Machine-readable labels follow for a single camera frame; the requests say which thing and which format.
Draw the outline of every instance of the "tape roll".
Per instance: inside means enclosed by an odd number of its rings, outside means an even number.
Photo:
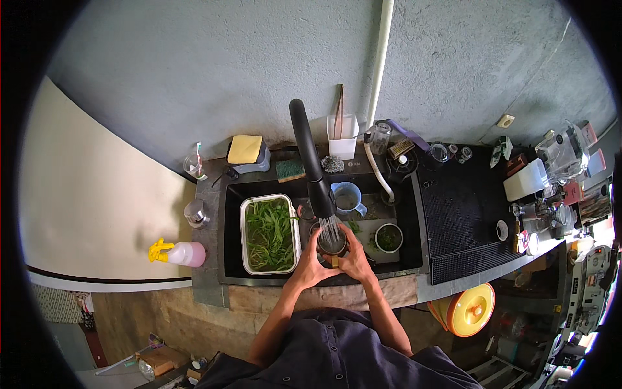
[[[508,229],[508,224],[506,224],[506,222],[504,222],[503,220],[499,220],[497,222],[497,238],[499,238],[499,240],[505,240],[508,238],[509,236],[509,229]]]

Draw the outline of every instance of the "kitchen sink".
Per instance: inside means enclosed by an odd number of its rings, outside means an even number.
[[[346,169],[344,174],[326,175],[325,179],[330,183],[349,181],[357,185],[363,195],[362,203],[367,206],[368,213],[364,218],[356,211],[348,215],[338,214],[337,217],[344,220],[346,225],[348,225],[348,220],[397,220],[397,225],[404,234],[404,243],[399,249],[399,255],[395,254],[394,261],[376,263],[375,266],[372,266],[377,277],[385,279],[418,271],[427,271],[429,252],[417,175],[413,174],[405,178],[400,184],[393,183],[391,185],[396,191],[399,201],[396,205],[388,206],[381,200],[383,188],[373,173],[347,173],[348,169]],[[242,202],[249,197],[275,193],[288,195],[292,199],[294,207],[297,208],[299,204],[307,203],[307,181],[305,179],[297,179],[280,184],[274,175],[257,175],[257,177],[273,177],[274,179],[257,180],[251,178],[247,182],[233,181],[228,184],[223,183],[221,188],[221,217],[219,218],[220,224],[218,226],[218,279],[221,283],[280,286],[291,276],[291,273],[255,276],[244,270],[242,264],[242,243],[240,240],[239,208]],[[306,247],[309,239],[309,227],[314,221],[299,220],[300,240],[303,249]],[[363,241],[364,239],[369,239],[369,237],[359,237],[359,239]],[[318,285],[330,286],[355,283],[357,281],[348,275],[339,274],[322,281]]]

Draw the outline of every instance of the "pink liquid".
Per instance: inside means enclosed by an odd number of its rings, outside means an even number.
[[[205,248],[197,241],[189,242],[192,245],[192,259],[186,264],[191,268],[198,268],[205,262]]]

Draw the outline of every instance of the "black drying mat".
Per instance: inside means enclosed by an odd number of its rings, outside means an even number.
[[[473,157],[462,165],[452,159],[445,164],[423,163],[417,170],[433,285],[521,256],[511,247],[516,218],[508,209],[510,203],[503,189],[505,160],[490,169],[492,149],[470,147]],[[496,235],[499,219],[510,230],[504,242]]]

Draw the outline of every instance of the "spray bottle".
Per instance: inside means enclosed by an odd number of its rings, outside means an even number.
[[[174,245],[173,243],[164,243],[164,238],[160,238],[149,247],[149,261],[155,260],[198,268],[205,261],[205,248],[201,243],[195,241],[181,241]]]

